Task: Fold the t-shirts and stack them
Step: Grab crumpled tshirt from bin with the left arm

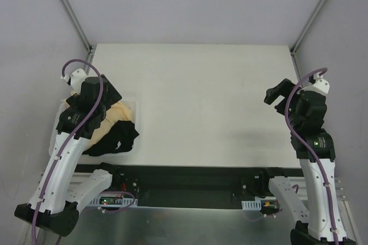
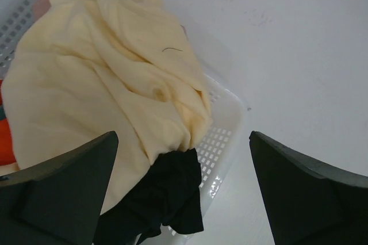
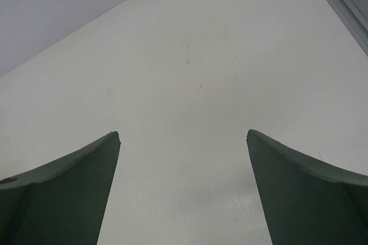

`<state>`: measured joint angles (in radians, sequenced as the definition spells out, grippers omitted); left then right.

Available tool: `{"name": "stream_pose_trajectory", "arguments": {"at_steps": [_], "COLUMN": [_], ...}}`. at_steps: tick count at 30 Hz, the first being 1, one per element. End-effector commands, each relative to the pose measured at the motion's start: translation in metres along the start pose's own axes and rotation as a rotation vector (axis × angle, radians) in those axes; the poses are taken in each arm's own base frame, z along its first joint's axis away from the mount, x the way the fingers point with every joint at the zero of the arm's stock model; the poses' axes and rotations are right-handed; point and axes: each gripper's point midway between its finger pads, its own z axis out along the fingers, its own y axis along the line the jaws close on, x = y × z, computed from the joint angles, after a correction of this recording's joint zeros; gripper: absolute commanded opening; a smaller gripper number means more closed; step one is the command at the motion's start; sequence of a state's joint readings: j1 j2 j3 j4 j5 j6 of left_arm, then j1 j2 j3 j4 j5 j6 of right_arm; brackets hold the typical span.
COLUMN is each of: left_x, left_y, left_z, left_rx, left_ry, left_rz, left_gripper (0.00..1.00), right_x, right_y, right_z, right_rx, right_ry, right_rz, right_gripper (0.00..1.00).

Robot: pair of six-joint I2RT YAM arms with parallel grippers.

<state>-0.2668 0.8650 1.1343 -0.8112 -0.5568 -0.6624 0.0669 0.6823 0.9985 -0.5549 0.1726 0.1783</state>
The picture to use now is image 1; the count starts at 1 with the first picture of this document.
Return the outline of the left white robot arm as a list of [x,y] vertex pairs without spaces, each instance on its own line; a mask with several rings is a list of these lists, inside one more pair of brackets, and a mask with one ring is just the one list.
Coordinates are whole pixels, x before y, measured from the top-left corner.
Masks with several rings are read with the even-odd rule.
[[93,132],[101,126],[107,110],[122,99],[104,75],[73,72],[70,83],[79,90],[67,99],[69,107],[59,116],[44,175],[31,199],[14,211],[15,217],[62,237],[72,232],[80,213],[97,195],[105,190],[117,192],[122,181],[117,168],[101,163],[87,180],[69,188]]

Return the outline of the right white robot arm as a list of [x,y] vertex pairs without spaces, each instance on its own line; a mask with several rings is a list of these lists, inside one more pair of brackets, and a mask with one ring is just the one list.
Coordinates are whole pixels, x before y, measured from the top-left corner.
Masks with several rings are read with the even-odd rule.
[[284,79],[267,89],[264,102],[275,106],[290,130],[290,139],[304,176],[306,205],[286,176],[272,175],[259,181],[259,190],[274,196],[291,225],[291,244],[355,244],[344,228],[335,186],[335,147],[323,128],[329,82],[326,68],[314,70],[294,84]]

